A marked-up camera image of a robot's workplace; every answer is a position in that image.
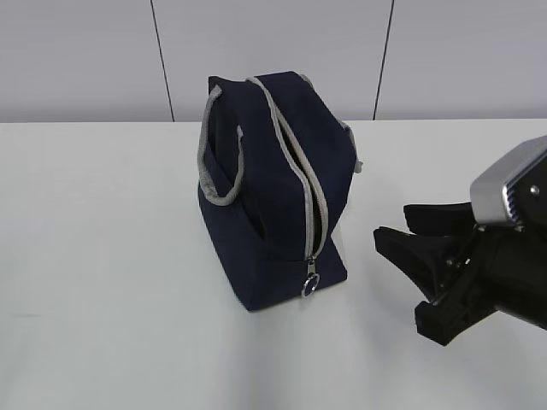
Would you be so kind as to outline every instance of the zipper pull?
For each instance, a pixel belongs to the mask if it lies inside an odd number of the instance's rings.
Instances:
[[[315,258],[312,256],[308,259],[308,277],[302,287],[302,297],[308,297],[315,292],[315,289],[317,289],[317,286],[319,285],[320,278],[319,273],[315,271]]]

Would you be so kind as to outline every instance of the white table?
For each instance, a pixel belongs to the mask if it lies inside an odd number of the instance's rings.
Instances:
[[[0,408],[544,409],[547,332],[495,313],[447,348],[374,251],[409,202],[461,202],[547,120],[354,122],[346,283],[238,303],[197,205],[199,125],[0,125]]]

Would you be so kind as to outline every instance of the fabric bag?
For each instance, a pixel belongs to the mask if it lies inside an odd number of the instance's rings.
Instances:
[[[209,78],[197,165],[205,224],[248,310],[347,279],[331,234],[361,163],[307,78]]]

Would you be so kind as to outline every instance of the white wall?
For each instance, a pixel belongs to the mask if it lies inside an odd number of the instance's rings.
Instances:
[[[391,0],[2,0],[0,122],[199,120],[211,74],[373,117]],[[546,117],[545,0],[399,0],[378,119]]]
[[[200,120],[207,77],[295,70],[326,105],[370,119],[390,12],[386,0],[155,0],[176,120]]]
[[[545,0],[396,2],[378,119],[546,116]]]
[[[170,118],[149,2],[0,1],[0,122]]]

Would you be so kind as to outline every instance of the gray piping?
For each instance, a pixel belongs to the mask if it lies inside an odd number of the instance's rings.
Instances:
[[[201,187],[205,198],[214,205],[225,207],[230,205],[238,196],[239,190],[241,189],[241,182],[243,180],[244,174],[244,158],[243,158],[243,149],[241,148],[241,138],[243,137],[243,131],[241,127],[238,126],[238,173],[236,178],[233,181],[233,187],[228,191],[226,196],[219,196],[215,183],[211,178],[209,170],[205,166],[203,158],[205,156],[205,149],[207,148],[207,137],[209,133],[209,116],[211,115],[211,109],[216,99],[222,94],[222,89],[216,85],[215,88],[210,92],[209,99],[205,105],[205,110],[203,112],[203,121],[202,121],[202,130],[199,134],[199,145],[197,148],[197,170],[199,172],[199,186]]]
[[[305,253],[304,259],[308,259],[314,253],[313,247],[314,247],[314,229],[315,229],[314,207],[312,205],[313,197],[312,197],[311,187],[309,186],[309,181],[304,175],[304,173],[300,170],[300,168],[298,167],[294,159],[292,158],[285,144],[285,140],[283,139],[283,134],[281,133],[281,128],[279,126],[279,117],[278,117],[278,114],[280,114],[279,108],[277,107],[277,105],[275,105],[275,101],[272,98],[272,95],[258,78],[249,77],[247,81],[255,85],[258,85],[260,89],[262,90],[262,92],[264,93],[264,96],[266,97],[266,101],[268,102],[268,106],[270,108],[270,116],[272,118],[273,128],[275,130],[275,136],[278,139],[279,146],[281,147],[281,151],[283,151],[283,155],[285,156],[285,159],[289,163],[289,167],[291,167],[291,170],[297,175],[298,179],[300,179],[300,182],[302,183],[303,192],[304,192],[304,207],[305,207],[305,214],[306,214],[306,245],[304,250],[304,253]],[[284,131],[286,132],[287,135],[289,135],[290,128],[286,129],[284,127]]]
[[[277,106],[275,107],[275,110],[277,112],[281,128],[283,128],[286,132],[286,135],[291,142],[292,148],[294,149],[294,152],[298,160],[300,161],[300,164],[302,165],[304,173],[308,177],[311,188],[314,190],[315,198],[317,199],[317,205],[321,217],[321,242],[319,243],[319,246],[312,255],[313,257],[317,257],[317,255],[323,250],[323,246],[325,246],[325,241],[328,233],[328,206],[326,205],[325,194],[323,193],[323,189],[321,188],[321,184],[317,179],[317,175],[315,175],[314,169],[311,167],[311,164],[308,161],[308,157],[306,156],[306,154],[304,154],[304,151],[300,146],[297,137],[294,135],[291,126],[289,126],[289,123],[285,119],[285,116],[281,113]]]

